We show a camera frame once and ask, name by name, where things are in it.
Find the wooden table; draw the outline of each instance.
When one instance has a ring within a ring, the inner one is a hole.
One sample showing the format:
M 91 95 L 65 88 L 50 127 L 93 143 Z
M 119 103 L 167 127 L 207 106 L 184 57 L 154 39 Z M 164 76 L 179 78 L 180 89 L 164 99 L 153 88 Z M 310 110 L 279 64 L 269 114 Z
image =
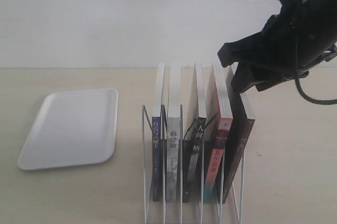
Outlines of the wooden table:
M 209 72 L 204 70 L 206 83 Z M 184 107 L 192 74 L 182 70 Z M 151 113 L 155 76 L 155 69 L 0 70 L 1 223 L 142 223 L 141 107 Z M 303 88 L 316 98 L 337 97 L 336 78 L 334 68 L 317 68 L 302 80 Z M 35 172 L 18 168 L 45 96 L 106 87 L 120 95 L 109 161 Z M 256 123 L 245 155 L 243 223 L 336 223 L 337 106 L 308 103 L 293 82 L 247 94 Z

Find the robotic arm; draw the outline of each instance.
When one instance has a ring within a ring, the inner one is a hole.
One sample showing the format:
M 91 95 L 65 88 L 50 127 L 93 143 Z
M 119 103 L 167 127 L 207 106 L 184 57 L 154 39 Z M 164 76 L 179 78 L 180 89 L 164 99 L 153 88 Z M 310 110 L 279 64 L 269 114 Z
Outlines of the robotic arm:
M 242 93 L 255 86 L 264 91 L 294 79 L 306 100 L 337 104 L 337 100 L 307 96 L 299 81 L 308 76 L 310 68 L 337 56 L 337 0 L 279 1 L 279 14 L 272 15 L 260 32 L 225 43 L 219 50 L 223 67 L 239 62 L 231 83 L 233 90 Z

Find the black cable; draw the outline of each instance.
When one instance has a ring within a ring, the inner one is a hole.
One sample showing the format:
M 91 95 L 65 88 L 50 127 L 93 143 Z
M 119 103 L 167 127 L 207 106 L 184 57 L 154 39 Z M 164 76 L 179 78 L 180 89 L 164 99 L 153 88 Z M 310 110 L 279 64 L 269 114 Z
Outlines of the black cable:
M 337 104 L 337 99 L 328 99 L 328 100 L 319 100 L 319 99 L 314 99 L 310 96 L 308 96 L 302 89 L 301 83 L 300 83 L 300 78 L 299 78 L 299 72 L 298 72 L 298 45 L 299 45 L 299 35 L 297 34 L 296 36 L 296 42 L 295 42 L 295 75 L 294 75 L 294 80 L 295 80 L 295 85 L 296 89 L 299 92 L 299 94 L 304 98 L 305 100 L 317 104 L 317 105 L 336 105 Z

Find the white wall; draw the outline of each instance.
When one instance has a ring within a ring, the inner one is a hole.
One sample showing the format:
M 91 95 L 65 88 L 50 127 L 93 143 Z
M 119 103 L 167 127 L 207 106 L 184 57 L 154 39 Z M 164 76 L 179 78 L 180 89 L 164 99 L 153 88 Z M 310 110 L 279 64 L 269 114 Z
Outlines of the white wall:
M 247 0 L 0 0 L 0 67 L 209 66 L 224 42 L 258 32 L 279 8 Z

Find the white tray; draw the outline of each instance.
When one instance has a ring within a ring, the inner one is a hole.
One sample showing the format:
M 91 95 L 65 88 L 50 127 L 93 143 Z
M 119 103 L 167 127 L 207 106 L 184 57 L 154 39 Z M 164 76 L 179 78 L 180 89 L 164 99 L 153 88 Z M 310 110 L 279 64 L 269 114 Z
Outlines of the white tray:
M 24 170 L 96 164 L 114 152 L 118 92 L 65 91 L 47 96 L 17 164 Z

